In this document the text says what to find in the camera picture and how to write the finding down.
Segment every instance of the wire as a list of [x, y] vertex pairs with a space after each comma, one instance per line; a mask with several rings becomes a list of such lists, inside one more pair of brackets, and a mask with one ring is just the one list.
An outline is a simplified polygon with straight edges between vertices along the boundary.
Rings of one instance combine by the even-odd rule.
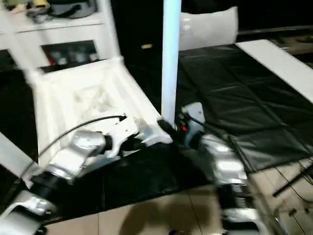
[[218, 137], [222, 137], [222, 132], [225, 132], [225, 130], [222, 128], [222, 127], [219, 127], [218, 125], [216, 124], [212, 124], [212, 123], [209, 123], [211, 126], [205, 124], [205, 123], [202, 123], [200, 121], [198, 121], [197, 119], [195, 119], [194, 117], [190, 116], [188, 113], [183, 113], [183, 115], [186, 117], [186, 118], [189, 118], [190, 120], [194, 121], [195, 123], [207, 128], [208, 130], [210, 130], [214, 135], [218, 136]]
[[[100, 117], [100, 118], [96, 118], [96, 119], [92, 119], [86, 122], [83, 122], [77, 126], [74, 126], [73, 128], [69, 129], [68, 131], [65, 131], [63, 134], [59, 135], [57, 138], [55, 138], [50, 144], [48, 144], [43, 150], [42, 152], [38, 155], [38, 158], [40, 158], [52, 145], [54, 145], [57, 141], [59, 141], [60, 139], [62, 139], [64, 136], [66, 136], [67, 134], [69, 134], [70, 132], [82, 127], [82, 126], [86, 126], [90, 123], [94, 123], [97, 121], [101, 121], [101, 120], [107, 120], [107, 119], [112, 119], [112, 118], [119, 118], [120, 121], [124, 120], [126, 118], [126, 116], [107, 116], [107, 117]], [[29, 164], [26, 169], [24, 170], [24, 172], [21, 175], [24, 176], [24, 174], [30, 169], [30, 167], [34, 164], [34, 162], [32, 162], [31, 164]]]

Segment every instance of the silver robotic arm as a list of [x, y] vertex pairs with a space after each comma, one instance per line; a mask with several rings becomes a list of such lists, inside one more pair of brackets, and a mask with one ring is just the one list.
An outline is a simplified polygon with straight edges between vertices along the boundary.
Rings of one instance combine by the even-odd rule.
[[41, 224], [57, 210], [62, 191], [73, 184], [88, 157], [111, 148], [110, 136], [77, 131], [69, 145], [57, 152], [40, 174], [31, 178], [31, 188], [22, 191], [0, 216], [0, 235], [45, 234]]
[[216, 193], [222, 209], [222, 225], [226, 235], [268, 235], [248, 186], [244, 165], [212, 126], [204, 132], [204, 114], [200, 103], [182, 108], [177, 118], [177, 130], [159, 122], [176, 141], [200, 152], [210, 166]]

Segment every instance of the black tarp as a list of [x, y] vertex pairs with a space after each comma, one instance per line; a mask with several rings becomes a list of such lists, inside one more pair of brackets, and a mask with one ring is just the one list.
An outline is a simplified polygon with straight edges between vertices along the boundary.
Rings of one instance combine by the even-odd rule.
[[313, 105], [235, 45], [181, 52], [179, 70], [178, 104], [200, 101], [249, 172], [313, 155]]

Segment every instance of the beige floor tile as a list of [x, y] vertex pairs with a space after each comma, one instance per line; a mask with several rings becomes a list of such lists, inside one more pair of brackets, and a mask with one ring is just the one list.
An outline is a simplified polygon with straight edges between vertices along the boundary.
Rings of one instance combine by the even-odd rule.
[[291, 180], [300, 172], [300, 164], [299, 162], [292, 163], [289, 165], [279, 166], [277, 168], [287, 180]]
[[258, 190], [261, 192], [262, 197], [267, 202], [268, 209], [264, 208], [261, 210], [265, 214], [273, 213], [276, 209], [284, 206], [284, 201], [282, 197], [273, 197], [272, 194], [276, 191], [272, 183], [269, 181], [268, 176], [264, 172], [258, 172], [250, 175], [251, 180], [254, 181], [254, 185], [258, 187]]
[[268, 204], [266, 203], [265, 205], [265, 202], [266, 202], [265, 197], [257, 188], [256, 182], [254, 182], [254, 180], [250, 178], [248, 186], [253, 195], [254, 205], [256, 209], [259, 211], [259, 213], [261, 215], [271, 215], [272, 212], [270, 208], [268, 207]]
[[220, 234], [220, 205], [212, 186], [188, 190], [203, 235]]
[[261, 215], [272, 215], [276, 208], [281, 208], [280, 204], [274, 205], [273, 202], [271, 202], [270, 206], [266, 198], [263, 200], [260, 196], [254, 197], [254, 205]]
[[98, 235], [98, 214], [88, 215], [47, 226], [48, 235]]
[[306, 159], [302, 159], [300, 160], [300, 163], [304, 166], [304, 167], [308, 167], [312, 164], [313, 162], [313, 158], [306, 158]]
[[261, 218], [267, 228], [268, 235], [274, 235], [277, 234], [277, 231], [281, 231], [281, 229], [276, 224], [276, 220], [274, 220], [273, 216], [265, 215]]
[[286, 180], [284, 180], [284, 177], [278, 172], [276, 168], [264, 170], [264, 173], [273, 185], [274, 189], [279, 189], [286, 182]]
[[306, 200], [313, 201], [313, 185], [307, 182], [304, 178], [299, 180], [292, 186], [301, 197]]
[[302, 200], [297, 196], [297, 194], [294, 193], [294, 191], [289, 188], [286, 191], [284, 191], [281, 195], [280, 198], [283, 199], [285, 204], [289, 209], [297, 209], [297, 210], [302, 210], [303, 209], [303, 203]]
[[174, 194], [99, 214], [100, 235], [168, 235], [171, 230], [201, 235], [186, 193]]
[[312, 214], [305, 213], [305, 211], [298, 211], [294, 215], [294, 218], [297, 220], [298, 224], [306, 234], [313, 232]]
[[287, 213], [281, 213], [279, 219], [285, 226], [289, 235], [299, 235], [303, 233], [302, 229], [293, 216], [289, 216]]
[[250, 175], [250, 178], [255, 182], [259, 191], [265, 195], [272, 195], [275, 192], [275, 188], [269, 181], [267, 175], [264, 172], [258, 172]]
[[313, 235], [313, 230], [308, 231], [307, 233], [305, 233], [305, 234], [301, 234], [301, 235]]

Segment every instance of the white shelf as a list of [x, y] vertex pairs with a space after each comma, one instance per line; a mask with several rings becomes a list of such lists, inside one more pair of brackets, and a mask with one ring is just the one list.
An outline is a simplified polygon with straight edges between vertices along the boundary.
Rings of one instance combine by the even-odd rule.
[[35, 30], [44, 30], [44, 29], [52, 29], [52, 28], [65, 28], [65, 27], [75, 27], [82, 25], [95, 25], [95, 24], [103, 24], [101, 14], [96, 12], [90, 16], [79, 18], [79, 19], [58, 19], [54, 18], [49, 22], [42, 24], [35, 24], [29, 19], [25, 13], [19, 13], [13, 15], [11, 12], [8, 12], [9, 17], [11, 18], [11, 22], [16, 27], [16, 32], [28, 32]]
[[49, 65], [41, 45], [93, 40], [99, 59], [112, 56], [112, 47], [106, 40], [109, 32], [105, 24], [24, 31], [16, 37], [21, 45], [25, 45], [23, 50], [27, 55], [31, 55], [36, 67]]

